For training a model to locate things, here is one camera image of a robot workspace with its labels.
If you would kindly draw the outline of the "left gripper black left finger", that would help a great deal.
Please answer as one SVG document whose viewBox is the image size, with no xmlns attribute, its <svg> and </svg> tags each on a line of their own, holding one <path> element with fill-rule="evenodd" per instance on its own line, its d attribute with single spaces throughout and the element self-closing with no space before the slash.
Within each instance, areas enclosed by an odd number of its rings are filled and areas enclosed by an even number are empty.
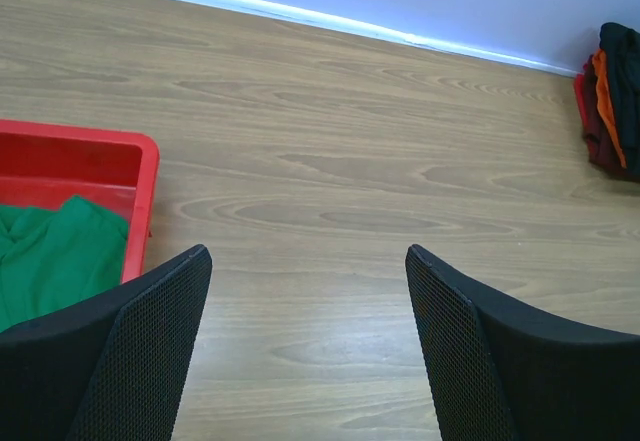
<svg viewBox="0 0 640 441">
<path fill-rule="evenodd" d="M 211 274 L 196 245 L 2 332 L 2 439 L 171 439 Z"/>
</svg>

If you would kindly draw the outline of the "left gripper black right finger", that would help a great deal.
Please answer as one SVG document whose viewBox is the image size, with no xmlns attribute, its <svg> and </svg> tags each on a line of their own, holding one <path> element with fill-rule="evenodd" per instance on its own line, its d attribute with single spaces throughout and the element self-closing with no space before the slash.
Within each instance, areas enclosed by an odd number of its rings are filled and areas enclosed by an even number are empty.
<svg viewBox="0 0 640 441">
<path fill-rule="evenodd" d="M 419 245 L 405 268 L 442 439 L 638 439 L 638 336 L 535 308 Z"/>
</svg>

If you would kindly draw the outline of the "green t-shirt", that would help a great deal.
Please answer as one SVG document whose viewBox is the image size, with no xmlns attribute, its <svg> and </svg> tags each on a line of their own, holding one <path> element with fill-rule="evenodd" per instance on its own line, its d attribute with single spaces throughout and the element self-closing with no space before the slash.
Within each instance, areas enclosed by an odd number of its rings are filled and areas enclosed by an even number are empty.
<svg viewBox="0 0 640 441">
<path fill-rule="evenodd" d="M 1 207 L 1 329 L 116 287 L 129 225 L 73 196 L 57 210 Z"/>
</svg>

